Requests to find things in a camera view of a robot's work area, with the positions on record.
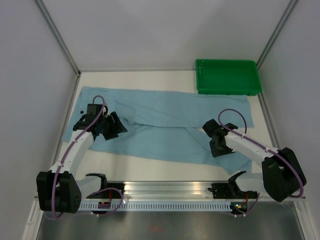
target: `light blue fabric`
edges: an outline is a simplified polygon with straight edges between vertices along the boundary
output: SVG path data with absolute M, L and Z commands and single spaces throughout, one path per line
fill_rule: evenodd
M 124 154 L 148 159 L 180 163 L 220 166 L 228 174 L 236 170 L 251 171 L 251 161 L 239 152 L 212 157 L 210 138 L 198 130 L 221 110 L 234 108 L 253 127 L 251 109 L 246 96 L 199 95 L 174 91 L 144 91 L 83 87 L 76 102 L 63 141 L 68 142 L 73 125 L 86 112 L 96 95 L 104 97 L 109 112 L 116 111 L 128 132 L 105 141 L 98 136 L 91 150 Z M 243 127 L 242 119 L 225 112 L 221 120 Z

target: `white panel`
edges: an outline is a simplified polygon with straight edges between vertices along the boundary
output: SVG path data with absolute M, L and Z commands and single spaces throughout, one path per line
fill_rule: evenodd
M 300 1 L 260 69 L 282 147 L 292 148 L 307 179 L 320 227 L 320 1 Z
M 118 207 L 120 200 L 99 205 L 99 201 L 84 199 L 78 211 L 112 211 Z M 117 211 L 124 212 L 231 212 L 231 202 L 206 201 L 128 201 L 122 203 Z
M 0 7 L 0 239 L 22 237 L 75 75 L 32 0 Z
M 289 0 L 44 0 L 87 70 L 191 69 L 257 61 Z

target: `green plastic bin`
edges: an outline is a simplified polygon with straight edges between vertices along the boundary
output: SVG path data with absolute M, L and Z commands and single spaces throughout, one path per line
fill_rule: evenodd
M 195 70 L 199 94 L 254 96 L 262 92 L 252 60 L 197 59 Z

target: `cable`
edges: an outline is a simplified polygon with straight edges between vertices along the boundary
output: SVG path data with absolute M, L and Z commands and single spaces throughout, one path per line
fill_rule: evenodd
M 109 191 L 109 202 L 111 202 L 111 200 L 112 200 L 112 191 L 110 190 Z
M 118 192 L 118 193 L 120 194 L 121 201 L 120 201 L 120 203 L 118 204 L 118 206 L 117 206 L 114 210 L 108 211 L 107 213 L 96 214 L 97 217 L 99 217 L 99 216 L 107 216 L 107 215 L 113 214 L 115 211 L 117 211 L 117 210 L 121 207 L 122 203 L 124 202 L 124 195 L 122 194 L 122 192 L 121 192 L 119 189 L 117 189 L 117 188 L 115 188 L 115 187 L 107 187 L 107 188 L 101 189 L 101 190 L 99 190 L 99 191 L 96 191 L 96 192 L 91 193 L 89 196 L 95 195 L 95 194 L 99 194 L 99 193 L 102 193 L 102 192 L 105 192 L 105 191 L 108 191 L 108 190 L 110 190 L 110 191 L 113 190 L 113 191 Z M 76 213 L 75 215 L 76 215 L 76 216 L 80 216 L 80 215 L 92 215 L 92 214 L 93 214 L 92 212 L 78 212 L 78 213 Z M 49 217 L 49 216 L 47 216 L 47 213 L 46 213 L 46 212 L 44 212 L 43 215 L 44 215 L 44 217 L 45 217 L 46 219 L 48 219 L 48 220 L 60 220 L 61 217 L 59 217 L 59 216 L 62 215 L 62 214 L 60 214 L 60 215 L 58 216 L 58 218 Z
M 245 202 L 244 202 L 244 204 L 248 204 L 248 201 L 249 201 L 249 196 L 248 196 L 248 193 L 245 192 Z
M 239 137 L 242 137 L 242 138 L 248 140 L 249 142 L 257 145 L 258 147 L 262 148 L 262 149 L 265 150 L 266 152 L 269 152 L 269 153 L 275 155 L 276 157 L 278 157 L 280 160 L 282 160 L 282 161 L 284 162 L 284 164 L 287 165 L 287 167 L 292 171 L 292 173 L 293 173 L 293 175 L 296 177 L 296 179 L 297 179 L 297 181 L 298 181 L 298 183 L 299 183 L 299 187 L 300 187 L 300 193 L 299 193 L 298 195 L 291 195 L 290 197 L 292 197 L 292 198 L 300 198 L 300 197 L 302 197 L 303 194 L 304 194 L 304 184 L 303 184 L 303 182 L 301 181 L 298 173 L 297 173 L 296 170 L 290 165 L 290 163 L 289 163 L 285 158 L 283 158 L 282 156 L 280 156 L 277 152 L 274 152 L 274 151 L 272 151 L 272 150 L 270 150 L 270 149 L 267 149 L 264 145 L 262 145 L 261 143 L 255 141 L 254 139 L 252 139 L 252 138 L 250 138 L 250 137 L 248 137 L 248 136 L 245 136 L 245 135 L 243 135 L 243 134 L 241 134 L 241 133 L 239 133 L 239 132 L 237 132 L 237 131 L 234 131 L 234 130 L 230 129 L 229 127 L 225 126 L 225 125 L 221 122 L 221 119 L 220 119 L 220 118 L 221 118 L 221 114 L 223 114 L 223 113 L 226 112 L 226 111 L 233 111 L 233 112 L 236 112 L 237 114 L 239 114 L 239 115 L 241 116 L 241 118 L 243 119 L 243 121 L 244 121 L 244 127 L 247 129 L 247 122 L 246 122 L 246 120 L 245 120 L 245 117 L 244 117 L 239 111 L 237 111 L 237 110 L 235 110 L 235 109 L 232 109 L 232 108 L 226 108 L 226 109 L 222 110 L 222 111 L 219 113 L 219 115 L 218 115 L 218 122 L 219 122 L 219 124 L 220 124 L 222 127 L 224 127 L 225 129 L 227 129 L 229 132 L 234 133 L 234 134 L 238 135 Z
M 242 212 L 241 210 L 237 209 L 242 214 L 236 214 L 236 217 L 242 218 L 242 217 L 245 217 L 246 215 L 248 215 L 250 212 L 252 212 L 252 210 L 257 206 L 257 202 L 259 200 L 259 197 L 260 197 L 260 192 L 256 196 L 256 200 L 255 200 L 254 204 L 252 205 L 252 207 L 250 209 L 248 209 L 246 212 Z
M 107 215 L 113 214 L 115 211 L 117 211 L 121 207 L 121 205 L 122 205 L 122 203 L 124 201 L 124 195 L 122 194 L 122 192 L 119 189 L 117 189 L 115 187 L 107 187 L 107 188 L 101 189 L 99 191 L 91 193 L 90 196 L 91 195 L 95 195 L 95 194 L 99 194 L 99 193 L 102 193 L 102 192 L 108 191 L 108 190 L 114 190 L 114 191 L 118 192 L 120 194 L 121 201 L 118 204 L 118 206 L 116 206 L 115 209 L 113 209 L 112 211 L 108 211 L 107 213 L 100 214 L 100 216 L 107 216 Z
M 101 114 L 104 111 L 104 106 L 106 105 L 105 99 L 103 96 L 101 95 L 97 95 L 93 98 L 93 103 L 95 101 L 96 98 L 101 98 L 102 99 L 102 108 L 100 109 L 100 112 L 98 113 L 98 115 L 95 117 L 95 119 L 82 131 L 79 133 L 78 136 L 75 137 L 75 139 L 70 143 L 70 145 L 68 146 L 68 148 L 66 149 L 65 153 L 62 156 L 62 159 L 60 161 L 60 165 L 58 166 L 57 170 L 55 171 L 55 175 L 54 175 L 54 179 L 53 179 L 53 185 L 52 185 L 52 194 L 51 194 L 51 211 L 52 211 L 52 215 L 53 218 L 55 220 L 59 219 L 62 215 L 62 213 L 59 214 L 59 216 L 56 215 L 56 206 L 55 206 L 55 196 L 56 196 L 56 185 L 57 185 L 57 180 L 58 180 L 58 174 L 61 170 L 61 167 L 63 166 L 68 153 L 70 152 L 71 148 L 75 145 L 75 143 L 78 141 L 78 139 L 85 133 L 87 132 L 87 130 L 89 128 L 92 127 L 93 124 L 95 124 L 95 122 L 99 119 L 99 117 L 101 116 Z

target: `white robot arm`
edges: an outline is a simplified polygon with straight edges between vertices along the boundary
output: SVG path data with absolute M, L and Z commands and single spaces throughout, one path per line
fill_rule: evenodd
M 302 196 L 303 186 L 306 185 L 307 180 L 291 149 L 266 146 L 246 136 L 246 134 L 240 133 L 237 130 L 238 127 L 231 123 L 223 125 L 221 122 L 218 124 L 214 119 L 211 119 L 202 128 L 211 138 L 210 148 L 213 157 L 216 158 L 239 151 L 262 168 L 262 173 L 242 171 L 228 180 L 227 188 L 235 199 L 248 191 L 267 192 L 278 202 L 287 197 Z M 292 196 L 299 189 L 300 194 Z
M 82 199 L 107 187 L 104 174 L 89 173 L 76 181 L 76 174 L 85 152 L 99 134 L 107 141 L 127 132 L 116 112 L 107 115 L 104 104 L 88 104 L 87 112 L 73 126 L 68 148 L 63 156 L 49 169 L 36 178 L 40 209 L 60 213 L 75 213 Z

